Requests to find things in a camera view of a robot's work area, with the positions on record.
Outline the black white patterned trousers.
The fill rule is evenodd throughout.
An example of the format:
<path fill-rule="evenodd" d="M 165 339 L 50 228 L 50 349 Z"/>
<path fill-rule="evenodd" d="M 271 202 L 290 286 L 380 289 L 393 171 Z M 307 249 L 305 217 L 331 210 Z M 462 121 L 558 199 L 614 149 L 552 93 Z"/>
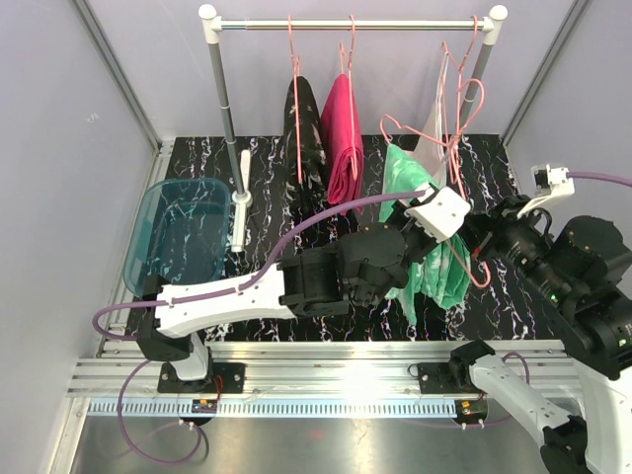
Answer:
<path fill-rule="evenodd" d="M 295 116 L 292 81 L 284 106 L 281 158 L 285 176 L 285 196 L 289 212 L 295 221 L 306 219 L 323 210 L 327 195 L 329 172 L 320 136 L 320 113 L 312 88 L 303 76 L 298 76 L 300 108 L 300 143 L 302 184 L 297 181 Z"/>

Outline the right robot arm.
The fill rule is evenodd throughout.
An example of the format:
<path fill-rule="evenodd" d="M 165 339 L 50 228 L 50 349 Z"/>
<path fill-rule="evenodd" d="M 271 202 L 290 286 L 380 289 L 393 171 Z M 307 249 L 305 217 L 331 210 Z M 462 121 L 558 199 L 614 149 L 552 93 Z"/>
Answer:
<path fill-rule="evenodd" d="M 572 359 L 585 413 L 562 410 L 507 369 L 482 341 L 453 350 L 450 384 L 492 396 L 534 439 L 551 473 L 631 470 L 631 300 L 618 287 L 631 251 L 614 223 L 579 215 L 558 237 L 538 231 L 550 213 L 525 196 L 468 214 L 458 234 L 477 257 L 513 267 L 555 310 L 551 326 Z"/>

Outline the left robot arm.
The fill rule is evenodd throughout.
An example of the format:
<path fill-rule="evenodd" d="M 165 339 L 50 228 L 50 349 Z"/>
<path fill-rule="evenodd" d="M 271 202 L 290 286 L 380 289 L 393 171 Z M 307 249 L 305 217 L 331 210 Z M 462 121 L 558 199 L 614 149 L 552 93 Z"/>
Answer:
<path fill-rule="evenodd" d="M 244 364 L 214 361 L 201 330 L 255 319 L 344 316 L 353 306 L 377 305 L 389 290 L 404 287 L 411 265 L 461 224 L 391 216 L 333 244 L 284 258 L 261 274 L 194 285 L 149 277 L 142 299 L 157 306 L 139 323 L 137 343 L 148 360 L 162 364 L 158 391 L 242 392 Z"/>

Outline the magenta pink trousers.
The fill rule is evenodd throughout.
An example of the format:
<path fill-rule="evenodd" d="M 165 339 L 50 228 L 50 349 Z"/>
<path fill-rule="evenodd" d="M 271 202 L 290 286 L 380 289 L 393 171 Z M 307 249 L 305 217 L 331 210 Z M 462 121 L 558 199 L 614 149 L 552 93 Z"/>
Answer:
<path fill-rule="evenodd" d="M 359 198 L 363 168 L 363 144 L 360 120 L 355 102 L 355 144 L 358 156 L 358 178 L 352 175 L 351 121 L 348 81 L 340 74 L 334 81 L 321 115 L 321 138 L 325 148 L 330 176 L 328 202 L 338 205 Z"/>

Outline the green tie-dye trousers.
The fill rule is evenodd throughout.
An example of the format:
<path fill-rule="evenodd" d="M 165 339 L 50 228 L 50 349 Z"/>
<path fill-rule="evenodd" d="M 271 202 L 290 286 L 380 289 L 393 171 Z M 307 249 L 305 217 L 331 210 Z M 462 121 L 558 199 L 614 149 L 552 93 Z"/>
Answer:
<path fill-rule="evenodd" d="M 410 192 L 427 183 L 441 188 L 445 179 L 436 179 L 410 152 L 395 144 L 387 147 L 383 175 L 383 191 L 386 194 Z M 415 297 L 418 294 L 428 297 L 444 310 L 464 302 L 470 286 L 467 274 L 470 264 L 470 253 L 462 239 L 453 236 L 448 244 L 441 243 L 431 250 L 421 263 L 412 264 L 407 285 L 391 288 L 386 298 L 397 300 L 409 323 L 415 325 Z"/>

